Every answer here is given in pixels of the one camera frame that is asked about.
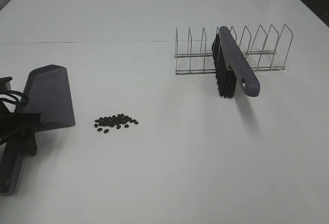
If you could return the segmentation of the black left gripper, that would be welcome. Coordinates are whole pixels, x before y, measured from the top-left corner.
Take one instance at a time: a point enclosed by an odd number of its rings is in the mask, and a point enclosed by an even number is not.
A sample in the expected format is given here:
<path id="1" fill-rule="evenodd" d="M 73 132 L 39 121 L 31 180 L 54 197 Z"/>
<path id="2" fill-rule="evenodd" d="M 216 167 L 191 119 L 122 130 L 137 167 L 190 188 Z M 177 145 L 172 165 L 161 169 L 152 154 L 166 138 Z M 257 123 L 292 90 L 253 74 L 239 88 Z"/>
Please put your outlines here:
<path id="1" fill-rule="evenodd" d="M 18 108 L 29 103 L 29 97 L 12 90 L 12 77 L 1 78 L 1 144 L 24 135 L 24 148 L 30 156 L 35 156 L 38 146 L 34 128 L 40 123 L 41 114 L 20 113 Z"/>

